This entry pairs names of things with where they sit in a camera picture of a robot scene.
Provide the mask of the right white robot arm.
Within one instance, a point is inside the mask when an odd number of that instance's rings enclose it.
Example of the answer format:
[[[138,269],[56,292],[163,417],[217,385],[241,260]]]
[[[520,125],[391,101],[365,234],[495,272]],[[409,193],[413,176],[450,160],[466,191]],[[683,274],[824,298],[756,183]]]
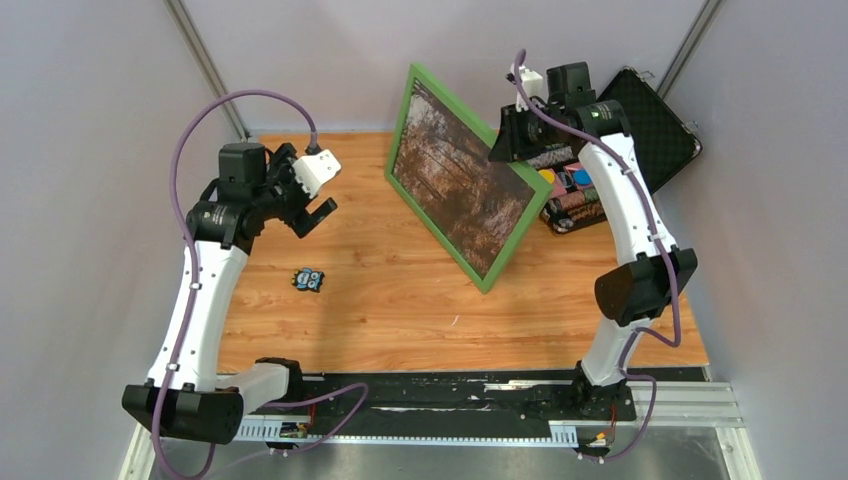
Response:
[[[595,281],[602,319],[567,390],[577,413],[596,417],[624,390],[643,335],[680,344],[679,296],[698,259],[693,249],[679,247],[661,220],[637,160],[632,123],[618,101],[597,98],[586,63],[540,75],[519,52],[506,77],[516,99],[501,109],[490,161],[527,162],[569,147],[611,228],[617,266]]]

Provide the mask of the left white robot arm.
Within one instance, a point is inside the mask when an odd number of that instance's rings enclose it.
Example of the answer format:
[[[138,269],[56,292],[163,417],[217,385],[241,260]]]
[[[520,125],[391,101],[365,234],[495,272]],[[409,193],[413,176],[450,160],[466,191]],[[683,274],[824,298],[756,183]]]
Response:
[[[303,238],[337,207],[308,205],[342,170],[328,149],[298,155],[290,143],[270,151],[259,143],[230,143],[218,155],[219,174],[185,217],[189,243],[169,328],[146,380],[128,385],[122,407],[150,432],[166,438],[226,445],[242,419],[271,403],[298,411],[306,386],[298,362],[262,357],[227,380],[218,353],[234,289],[255,239],[279,220]]]

